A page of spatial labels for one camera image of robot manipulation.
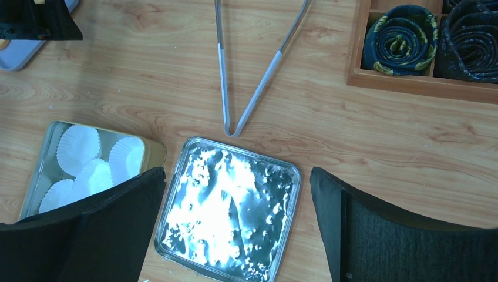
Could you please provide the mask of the metal tongs grey handle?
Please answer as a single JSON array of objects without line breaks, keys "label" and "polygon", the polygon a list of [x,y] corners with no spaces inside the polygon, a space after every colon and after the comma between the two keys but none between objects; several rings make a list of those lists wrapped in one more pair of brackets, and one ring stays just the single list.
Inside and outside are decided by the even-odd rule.
[{"label": "metal tongs grey handle", "polygon": [[215,1],[223,131],[238,137],[269,90],[311,1]]}]

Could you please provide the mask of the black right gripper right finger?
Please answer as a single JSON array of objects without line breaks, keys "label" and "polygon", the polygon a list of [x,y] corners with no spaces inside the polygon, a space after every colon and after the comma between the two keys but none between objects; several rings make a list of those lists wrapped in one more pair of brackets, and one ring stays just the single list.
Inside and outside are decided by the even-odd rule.
[{"label": "black right gripper right finger", "polygon": [[497,280],[497,229],[417,214],[320,167],[310,185],[334,281]]}]

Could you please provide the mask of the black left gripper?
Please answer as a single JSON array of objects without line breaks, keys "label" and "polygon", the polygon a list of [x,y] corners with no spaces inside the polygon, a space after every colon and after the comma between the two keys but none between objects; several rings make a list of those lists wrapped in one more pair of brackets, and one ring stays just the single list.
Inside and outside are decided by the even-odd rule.
[{"label": "black left gripper", "polygon": [[1,39],[71,41],[83,35],[63,0],[4,0]]}]

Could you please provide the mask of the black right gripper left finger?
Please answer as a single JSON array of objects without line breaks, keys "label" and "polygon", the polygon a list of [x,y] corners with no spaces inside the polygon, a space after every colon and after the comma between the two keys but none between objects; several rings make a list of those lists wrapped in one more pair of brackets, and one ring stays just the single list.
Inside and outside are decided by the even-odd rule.
[{"label": "black right gripper left finger", "polygon": [[137,281],[166,188],[162,167],[1,224],[2,281]]}]

